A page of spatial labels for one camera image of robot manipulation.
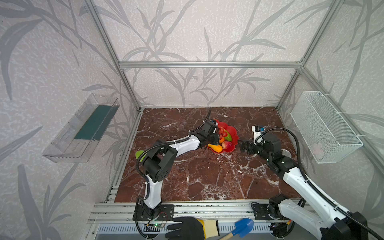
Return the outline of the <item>yellow fake fruit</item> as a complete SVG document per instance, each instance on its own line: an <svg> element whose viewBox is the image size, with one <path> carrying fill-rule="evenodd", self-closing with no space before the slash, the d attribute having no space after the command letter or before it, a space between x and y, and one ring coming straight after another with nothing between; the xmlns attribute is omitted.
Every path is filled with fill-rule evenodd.
<svg viewBox="0 0 384 240"><path fill-rule="evenodd" d="M223 147L221 145L208 144L207 147L212 149L216 153L221 153L223 151Z"/></svg>

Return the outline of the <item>green yellow fake mango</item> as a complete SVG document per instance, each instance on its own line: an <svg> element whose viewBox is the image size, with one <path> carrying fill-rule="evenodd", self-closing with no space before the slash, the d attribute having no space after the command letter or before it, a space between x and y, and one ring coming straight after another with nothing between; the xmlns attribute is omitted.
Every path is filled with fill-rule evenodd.
<svg viewBox="0 0 384 240"><path fill-rule="evenodd" d="M228 142L233 141L231 134L227 130L224 130L223 137L224 137L225 141L228 141Z"/></svg>

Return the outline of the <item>red fake lychee bunch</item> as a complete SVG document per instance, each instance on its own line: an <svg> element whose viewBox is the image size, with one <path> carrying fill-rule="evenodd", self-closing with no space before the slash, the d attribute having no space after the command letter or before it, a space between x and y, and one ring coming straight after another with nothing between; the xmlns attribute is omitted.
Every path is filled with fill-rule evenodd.
<svg viewBox="0 0 384 240"><path fill-rule="evenodd" d="M225 139L228 136L228 132L226 129L220 127L219 128L219 135L220 135L220 140Z"/></svg>

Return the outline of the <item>red yellow fake peach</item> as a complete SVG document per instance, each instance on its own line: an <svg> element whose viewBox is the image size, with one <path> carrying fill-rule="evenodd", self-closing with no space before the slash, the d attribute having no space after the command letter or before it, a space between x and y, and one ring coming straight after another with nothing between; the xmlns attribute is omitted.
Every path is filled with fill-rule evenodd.
<svg viewBox="0 0 384 240"><path fill-rule="evenodd" d="M228 149L230 149L231 147L232 147L232 142L230 142L230 141L223 141L222 143L221 143L221 146L222 146L222 148L224 149L224 150L228 150Z"/></svg>

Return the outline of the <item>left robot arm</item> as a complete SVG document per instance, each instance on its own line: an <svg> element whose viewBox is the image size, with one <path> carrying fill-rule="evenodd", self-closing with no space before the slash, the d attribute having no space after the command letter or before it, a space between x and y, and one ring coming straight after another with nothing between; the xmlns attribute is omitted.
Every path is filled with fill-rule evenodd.
<svg viewBox="0 0 384 240"><path fill-rule="evenodd" d="M205 120L184 138L162 141L137 156L136 171L145 180L145 195L141 202L147 211L160 208L163 180L170 174L175 159L180 155L219 143L218 122Z"/></svg>

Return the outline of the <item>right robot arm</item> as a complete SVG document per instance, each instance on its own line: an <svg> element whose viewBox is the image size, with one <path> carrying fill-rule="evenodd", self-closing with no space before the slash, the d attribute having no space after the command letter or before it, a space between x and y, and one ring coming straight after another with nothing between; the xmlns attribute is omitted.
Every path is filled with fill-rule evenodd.
<svg viewBox="0 0 384 240"><path fill-rule="evenodd" d="M317 187L304 173L300 160L283 154L282 144L275 135L261 133L253 141L241 141L241 152L258 155L280 179L291 186L314 209L305 210L283 195L270 199L281 216L300 225L319 240L377 240L382 237L368 226L359 212L352 213Z"/></svg>

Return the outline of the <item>red flower-shaped fruit bowl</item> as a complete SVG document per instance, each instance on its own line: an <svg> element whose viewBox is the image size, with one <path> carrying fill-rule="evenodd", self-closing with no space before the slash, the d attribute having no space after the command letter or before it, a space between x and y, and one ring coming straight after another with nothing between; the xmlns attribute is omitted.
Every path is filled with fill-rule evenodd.
<svg viewBox="0 0 384 240"><path fill-rule="evenodd" d="M239 141L239 137L238 137L238 135L237 135L237 130L234 128L234 127L232 127L232 126L229 126L228 124L226 124L226 123L223 123L223 122L220 122L220 121L217 121L217 123L218 123L218 128L220 128L220 127L222 127L222 128L224 128L224 129L226 129L230 134L231 134L231 136L232 136L232 138L233 138L233 141L232 141L232 147L230 148L230 149L228 149L228 150L224 150L223 149L223 151L221 152L221 153L216 153L216 152L214 152L212 149L211 149L211 151L212 152L214 152L214 153L216 153L216 154L223 154L223 153L230 153L230 152L233 152L234 150L235 150L235 148L236 148L236 145L238 144L238 141Z"/></svg>

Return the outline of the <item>silver tin can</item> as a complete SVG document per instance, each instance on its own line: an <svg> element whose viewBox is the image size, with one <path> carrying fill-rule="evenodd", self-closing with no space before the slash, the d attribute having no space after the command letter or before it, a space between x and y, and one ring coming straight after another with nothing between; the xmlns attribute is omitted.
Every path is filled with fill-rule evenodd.
<svg viewBox="0 0 384 240"><path fill-rule="evenodd" d="M284 156L292 158L292 154L288 150L282 149L282 153Z"/></svg>

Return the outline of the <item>pink object in basket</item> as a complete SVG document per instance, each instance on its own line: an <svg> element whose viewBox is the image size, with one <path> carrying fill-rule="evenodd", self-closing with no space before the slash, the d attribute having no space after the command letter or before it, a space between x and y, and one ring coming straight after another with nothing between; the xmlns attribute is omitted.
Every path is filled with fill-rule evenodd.
<svg viewBox="0 0 384 240"><path fill-rule="evenodd" d="M321 159L325 155L323 145L321 143L313 144L311 150L316 159Z"/></svg>

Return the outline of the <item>blue toy shovel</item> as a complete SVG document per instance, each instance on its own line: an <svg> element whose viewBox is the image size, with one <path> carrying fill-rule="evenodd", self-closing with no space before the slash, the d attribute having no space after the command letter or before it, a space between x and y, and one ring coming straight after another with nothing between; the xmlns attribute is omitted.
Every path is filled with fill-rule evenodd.
<svg viewBox="0 0 384 240"><path fill-rule="evenodd" d="M220 240L229 240L236 235L243 238L244 236L249 234L253 228L254 228L254 221L252 219L246 218L246 219L239 220L235 223L235 229L232 230L227 235L225 235L224 237L220 238Z"/></svg>

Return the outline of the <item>black and yellow work glove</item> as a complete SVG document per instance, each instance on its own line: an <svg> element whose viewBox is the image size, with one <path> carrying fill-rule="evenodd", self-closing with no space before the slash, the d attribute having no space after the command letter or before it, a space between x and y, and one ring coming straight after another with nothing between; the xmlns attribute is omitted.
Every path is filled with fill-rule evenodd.
<svg viewBox="0 0 384 240"><path fill-rule="evenodd" d="M206 240L220 236L218 220L201 220L193 217L173 219L174 224L167 226L168 240Z"/></svg>

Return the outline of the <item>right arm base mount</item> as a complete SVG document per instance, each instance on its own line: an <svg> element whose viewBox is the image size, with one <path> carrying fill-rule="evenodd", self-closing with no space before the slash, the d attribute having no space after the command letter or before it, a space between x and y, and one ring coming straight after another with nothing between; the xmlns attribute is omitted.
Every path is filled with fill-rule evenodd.
<svg viewBox="0 0 384 240"><path fill-rule="evenodd" d="M285 220L284 216L280 213L279 207L276 204L260 204L253 202L251 203L251 208L254 212L256 220Z"/></svg>

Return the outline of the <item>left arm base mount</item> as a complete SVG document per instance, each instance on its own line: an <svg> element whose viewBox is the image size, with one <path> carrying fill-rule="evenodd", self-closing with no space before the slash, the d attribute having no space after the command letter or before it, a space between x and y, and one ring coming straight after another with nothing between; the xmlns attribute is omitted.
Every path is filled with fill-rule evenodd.
<svg viewBox="0 0 384 240"><path fill-rule="evenodd" d="M172 221L175 213L175 205L159 204L154 209L145 204L138 204L135 207L134 221Z"/></svg>

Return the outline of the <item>aluminium frame rail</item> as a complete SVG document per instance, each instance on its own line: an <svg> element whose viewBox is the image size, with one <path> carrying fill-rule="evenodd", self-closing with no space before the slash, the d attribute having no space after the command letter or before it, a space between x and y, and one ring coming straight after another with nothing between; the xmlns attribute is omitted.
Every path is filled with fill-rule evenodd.
<svg viewBox="0 0 384 240"><path fill-rule="evenodd" d="M299 62L121 62L121 69L131 68L251 68L251 69L298 69Z"/></svg>

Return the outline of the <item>clear plastic wall bin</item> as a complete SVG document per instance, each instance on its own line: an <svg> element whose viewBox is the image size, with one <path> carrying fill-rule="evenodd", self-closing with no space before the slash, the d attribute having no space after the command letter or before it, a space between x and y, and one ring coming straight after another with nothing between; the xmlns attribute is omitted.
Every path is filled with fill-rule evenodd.
<svg viewBox="0 0 384 240"><path fill-rule="evenodd" d="M120 107L116 97L90 94L43 151L54 163L86 163Z"/></svg>

